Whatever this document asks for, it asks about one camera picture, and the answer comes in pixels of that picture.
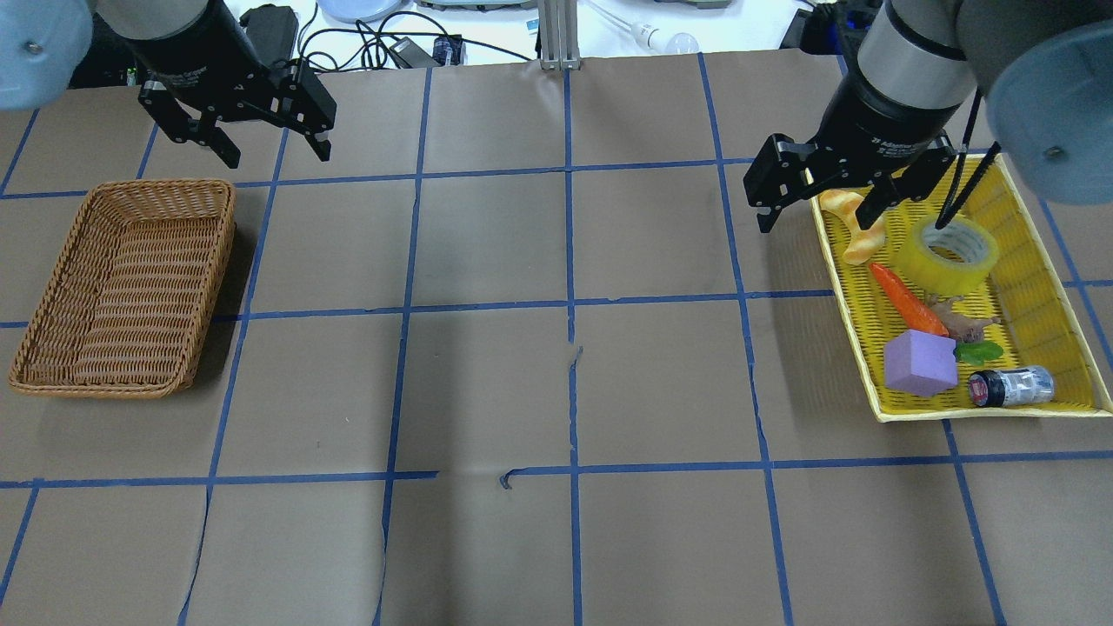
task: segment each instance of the table surface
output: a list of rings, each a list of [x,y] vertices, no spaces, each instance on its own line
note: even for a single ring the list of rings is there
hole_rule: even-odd
[[[237,185],[191,389],[0,390],[0,623],[1110,623],[1113,422],[877,423],[806,207],[758,233],[839,78],[326,76],[333,159],[248,123],[236,170],[129,88],[0,115],[7,356],[87,189]],[[1113,380],[1113,212],[1022,195]]]
[[[705,52],[728,52],[741,50],[776,50],[797,9],[809,7],[800,0],[732,0],[722,9],[699,9],[681,2],[654,2],[651,0],[594,0],[595,4],[618,14],[628,22],[649,22],[670,31],[689,32],[697,38]],[[226,0],[233,14],[239,16],[259,4],[258,0]],[[276,4],[293,7],[298,23],[305,25],[313,16],[313,0],[285,0]],[[479,12],[466,9],[436,10],[420,7],[405,0],[398,10],[416,11],[441,22],[450,32],[463,35],[486,43],[513,50],[529,58],[535,58],[536,29],[529,22],[538,18],[538,9],[499,9]],[[590,57],[639,57],[651,56],[629,33],[619,30],[595,9],[583,2],[577,9],[580,55]],[[371,22],[377,28],[382,20]],[[322,28],[354,28],[352,25],[318,13],[306,36]],[[429,32],[436,28],[421,18],[400,16],[392,18],[386,30],[397,32]],[[433,38],[417,37],[415,40],[432,52]],[[328,52],[343,62],[358,50],[362,41],[355,33],[325,33],[311,42],[309,51]],[[513,57],[489,50],[480,46],[465,45],[466,65],[505,63]]]

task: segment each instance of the brown wicker basket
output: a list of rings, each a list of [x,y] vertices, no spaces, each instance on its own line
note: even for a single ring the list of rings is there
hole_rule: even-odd
[[[90,190],[16,353],[17,391],[160,398],[193,384],[232,251],[225,180]]]

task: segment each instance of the toy ginger root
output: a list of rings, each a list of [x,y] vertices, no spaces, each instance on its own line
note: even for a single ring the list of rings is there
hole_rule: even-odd
[[[843,261],[861,265],[885,245],[885,216],[881,215],[868,231],[858,227],[854,215],[864,199],[861,195],[845,189],[827,189],[819,194],[819,208],[836,215],[850,229],[850,245],[843,253]]]
[[[924,304],[939,316],[939,321],[947,327],[951,339],[962,343],[978,343],[985,340],[985,327],[991,324],[999,324],[1001,317],[971,319],[962,313],[955,313],[951,307],[956,302],[962,302],[962,296],[939,300],[937,295],[928,295]]]

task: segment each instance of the wicker basket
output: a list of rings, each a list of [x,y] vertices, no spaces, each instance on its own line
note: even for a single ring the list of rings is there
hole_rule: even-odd
[[[977,160],[978,157],[968,158],[966,178]],[[907,238],[912,225],[938,213],[949,183],[948,174],[924,202],[905,202],[896,211],[888,212],[887,242],[871,261],[893,267],[890,261]],[[967,294],[964,302],[956,304],[955,311],[974,317],[998,315],[1005,320],[1004,324],[989,326],[985,333],[986,339],[1005,349],[1005,354],[984,368],[959,363],[959,385],[932,398],[885,387],[885,344],[907,326],[866,265],[843,263],[841,253],[850,238],[843,222],[820,211],[817,200],[812,199],[811,204],[843,322],[854,348],[866,395],[879,421],[975,415],[1093,418],[1113,414],[1113,402],[1071,302],[1032,217],[999,162],[989,167],[963,208],[963,215],[993,234],[1001,247],[1001,258],[988,280]],[[923,295],[915,285],[909,284],[909,287],[917,295]],[[971,401],[966,380],[974,371],[1033,364],[1047,368],[1055,376],[1053,402],[1035,407],[977,408]]]
[[[160,398],[197,371],[235,235],[236,189],[211,179],[90,190],[8,382],[35,395]]]

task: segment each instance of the light bulb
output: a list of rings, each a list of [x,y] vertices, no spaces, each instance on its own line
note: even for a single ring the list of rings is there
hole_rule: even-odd
[[[643,47],[664,55],[688,55],[699,52],[699,41],[688,32],[677,32],[669,37],[664,30],[648,23],[630,25],[630,33]]]

